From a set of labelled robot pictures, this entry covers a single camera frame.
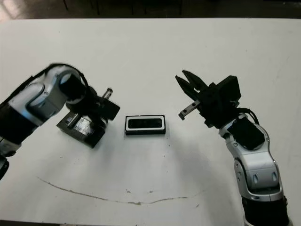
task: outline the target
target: dark background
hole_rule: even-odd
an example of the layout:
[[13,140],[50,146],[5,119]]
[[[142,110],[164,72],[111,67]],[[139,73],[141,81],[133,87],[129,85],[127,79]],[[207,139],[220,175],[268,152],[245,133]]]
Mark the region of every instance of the dark background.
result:
[[0,22],[38,18],[301,18],[301,1],[0,0]]

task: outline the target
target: white table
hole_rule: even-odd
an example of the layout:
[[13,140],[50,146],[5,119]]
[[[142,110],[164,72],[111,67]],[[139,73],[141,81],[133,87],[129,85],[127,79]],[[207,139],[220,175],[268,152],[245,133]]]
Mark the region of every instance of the white table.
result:
[[[240,106],[250,107],[269,132],[289,216],[300,225],[300,40],[301,21],[284,19],[1,24],[0,101],[48,64],[65,62],[99,94],[112,87],[111,100],[121,110],[95,149],[55,126],[66,108],[38,128],[9,158],[0,181],[0,219],[241,226],[234,161],[224,140],[197,112],[185,121],[178,117],[192,102],[174,78],[186,69],[207,83],[238,77]],[[166,135],[126,137],[125,116],[137,114],[164,114]]]

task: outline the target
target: scribble mark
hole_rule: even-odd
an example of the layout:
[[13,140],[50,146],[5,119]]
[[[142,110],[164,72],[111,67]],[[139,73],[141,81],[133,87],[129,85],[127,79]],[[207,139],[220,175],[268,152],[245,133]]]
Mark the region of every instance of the scribble mark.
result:
[[118,201],[118,200],[112,200],[112,199],[106,199],[106,198],[102,198],[102,197],[98,197],[98,196],[95,196],[95,195],[90,195],[90,194],[85,194],[85,193],[81,193],[81,192],[75,192],[73,190],[68,190],[68,189],[65,189],[65,188],[62,188],[62,187],[59,187],[57,185],[54,185],[54,184],[51,184],[50,182],[48,181],[45,181],[43,180],[42,178],[40,177],[37,177],[40,181],[52,186],[52,187],[55,187],[57,189],[60,189],[62,191],[65,191],[65,192],[70,192],[70,193],[73,193],[73,194],[79,194],[79,195],[82,195],[82,196],[86,196],[86,197],[90,197],[90,198],[95,198],[95,199],[99,199],[99,200],[103,200],[103,201],[107,201],[107,202],[116,202],[116,203],[122,203],[122,204],[133,204],[133,205],[137,205],[137,206],[141,206],[143,204],[145,205],[149,205],[149,204],[154,204],[154,203],[157,203],[157,202],[163,202],[163,201],[169,201],[169,200],[176,200],[176,199],[188,199],[188,198],[193,198],[199,194],[201,194],[202,192],[204,192],[205,190],[202,190],[200,192],[198,192],[197,194],[193,195],[193,196],[182,196],[182,197],[175,197],[175,198],[165,198],[165,199],[159,199],[159,200],[155,200],[155,201],[152,201],[152,202],[124,202],[124,201]]

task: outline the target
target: robotic arm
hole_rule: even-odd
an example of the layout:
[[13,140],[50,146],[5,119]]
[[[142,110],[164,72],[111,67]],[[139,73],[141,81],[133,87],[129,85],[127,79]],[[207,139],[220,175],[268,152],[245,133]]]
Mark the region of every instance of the robotic arm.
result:
[[72,128],[86,115],[95,124],[104,125],[113,120],[119,107],[110,102],[112,90],[98,97],[84,75],[66,64],[51,64],[21,84],[0,104],[0,179],[6,173],[7,157],[14,155],[21,143],[64,104],[75,113],[68,122]]
[[[269,152],[269,136],[250,109],[237,108],[241,97],[237,77],[228,76],[218,84],[207,86],[198,76],[188,71],[183,73],[189,82],[178,76],[176,79],[194,102],[179,116],[184,120],[187,114],[198,109],[205,124],[219,129],[219,134],[226,140],[234,158],[245,225],[292,225],[279,169]],[[254,123],[248,120],[246,113]]]

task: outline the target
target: small cylinder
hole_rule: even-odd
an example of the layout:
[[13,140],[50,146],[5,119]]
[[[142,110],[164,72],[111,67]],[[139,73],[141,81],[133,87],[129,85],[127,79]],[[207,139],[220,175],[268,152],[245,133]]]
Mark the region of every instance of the small cylinder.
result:
[[107,91],[103,94],[103,98],[108,100],[110,98],[110,96],[112,95],[112,93],[113,93],[113,90],[111,88],[108,88]]

